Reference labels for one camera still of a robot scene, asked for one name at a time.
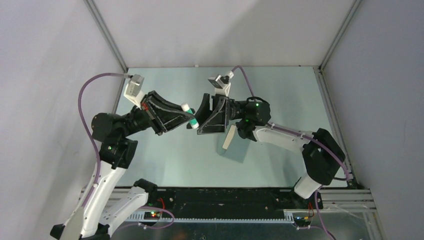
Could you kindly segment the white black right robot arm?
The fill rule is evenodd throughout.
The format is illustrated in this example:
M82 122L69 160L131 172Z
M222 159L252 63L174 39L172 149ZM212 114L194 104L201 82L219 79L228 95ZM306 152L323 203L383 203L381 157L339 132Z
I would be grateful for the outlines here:
M270 104L261 97L250 96L237 101L227 96L205 93L194 118L186 125L197 134L223 134L230 121L242 139L268 143L300 154L306 173L294 185L291 204L304 209L311 195L322 186L328 186L340 168L349 177L344 161L346 155L326 129L302 131L271 124Z

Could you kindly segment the green white glue stick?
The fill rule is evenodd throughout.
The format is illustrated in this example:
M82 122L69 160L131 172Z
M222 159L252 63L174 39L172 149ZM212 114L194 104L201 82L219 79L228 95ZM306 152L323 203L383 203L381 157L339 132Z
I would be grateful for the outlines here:
M189 121L188 124L192 129L197 129L200 125L198 123L198 120L195 117L194 111L190 108L190 106L187 103L182 103L181 109L188 114Z

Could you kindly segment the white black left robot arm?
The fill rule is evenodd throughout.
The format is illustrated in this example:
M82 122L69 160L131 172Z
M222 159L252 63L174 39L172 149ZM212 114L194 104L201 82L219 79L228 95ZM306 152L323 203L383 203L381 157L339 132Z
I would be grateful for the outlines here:
M91 121L91 138L100 142L92 177L72 215L50 231L57 240L109 240L138 208L153 208L157 186L137 180L127 195L111 207L107 202L118 181L129 168L138 142L130 135L152 129L162 135L195 119L188 104L175 104L151 91L124 115L99 113Z

